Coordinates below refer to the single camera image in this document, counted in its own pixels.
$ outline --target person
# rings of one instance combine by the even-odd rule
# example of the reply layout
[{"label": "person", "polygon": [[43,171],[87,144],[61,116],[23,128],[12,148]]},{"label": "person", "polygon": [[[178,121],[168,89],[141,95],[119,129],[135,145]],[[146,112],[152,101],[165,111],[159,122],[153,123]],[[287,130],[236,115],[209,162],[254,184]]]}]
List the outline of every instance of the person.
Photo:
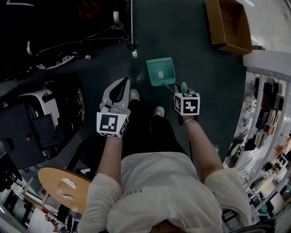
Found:
[{"label": "person", "polygon": [[243,227],[251,223],[238,172],[223,168],[197,121],[183,118],[200,179],[162,107],[150,120],[133,89],[129,109],[123,139],[106,140],[79,233],[223,232],[224,209],[233,210]]}]

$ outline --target black pants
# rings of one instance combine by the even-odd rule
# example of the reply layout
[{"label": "black pants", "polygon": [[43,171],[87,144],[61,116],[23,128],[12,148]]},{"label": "black pants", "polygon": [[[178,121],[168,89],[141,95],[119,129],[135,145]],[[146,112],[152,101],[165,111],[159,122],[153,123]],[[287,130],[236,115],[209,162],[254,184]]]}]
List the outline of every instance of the black pants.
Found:
[{"label": "black pants", "polygon": [[173,129],[167,119],[151,117],[138,100],[132,100],[126,132],[123,136],[122,158],[146,152],[181,152],[186,154],[177,142]]}]

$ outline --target bracelet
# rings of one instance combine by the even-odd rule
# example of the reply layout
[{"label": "bracelet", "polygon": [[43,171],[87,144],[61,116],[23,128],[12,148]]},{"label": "bracelet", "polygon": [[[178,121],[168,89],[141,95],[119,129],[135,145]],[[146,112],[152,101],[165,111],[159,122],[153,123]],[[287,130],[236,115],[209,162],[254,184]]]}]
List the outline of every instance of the bracelet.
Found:
[{"label": "bracelet", "polygon": [[195,116],[190,117],[189,119],[185,120],[185,121],[183,122],[183,124],[185,124],[187,121],[189,121],[189,120],[191,120],[191,119],[194,119],[194,117],[195,117]]}]

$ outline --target dark green floor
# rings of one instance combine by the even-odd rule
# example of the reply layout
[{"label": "dark green floor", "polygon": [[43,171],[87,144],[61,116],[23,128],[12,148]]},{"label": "dark green floor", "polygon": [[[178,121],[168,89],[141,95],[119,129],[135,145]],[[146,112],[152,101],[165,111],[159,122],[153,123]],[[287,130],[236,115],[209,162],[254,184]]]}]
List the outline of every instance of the dark green floor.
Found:
[{"label": "dark green floor", "polygon": [[119,44],[96,51],[89,61],[74,61],[34,75],[35,79],[77,78],[86,100],[82,129],[58,157],[43,165],[67,166],[78,144],[95,131],[103,91],[125,76],[151,111],[157,105],[165,108],[178,142],[189,153],[185,131],[171,106],[172,94],[163,86],[151,86],[148,77],[146,60],[163,57],[173,59],[176,83],[185,81],[200,93],[199,123],[225,158],[241,111],[246,70],[241,56],[212,49],[203,0],[134,0],[134,31],[139,43],[136,59],[126,44]]}]

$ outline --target shoe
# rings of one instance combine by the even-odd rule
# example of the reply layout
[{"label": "shoe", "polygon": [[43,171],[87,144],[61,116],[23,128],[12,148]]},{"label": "shoe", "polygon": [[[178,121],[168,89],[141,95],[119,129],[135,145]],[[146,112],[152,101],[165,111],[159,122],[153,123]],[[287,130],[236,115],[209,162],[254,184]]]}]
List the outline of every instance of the shoe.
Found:
[{"label": "shoe", "polygon": [[136,89],[131,89],[129,92],[129,101],[138,100],[140,101],[140,95]]},{"label": "shoe", "polygon": [[154,116],[157,116],[157,115],[158,115],[158,116],[161,116],[161,117],[164,117],[164,115],[165,115],[165,110],[164,110],[163,107],[158,106],[158,107],[155,108]]}]

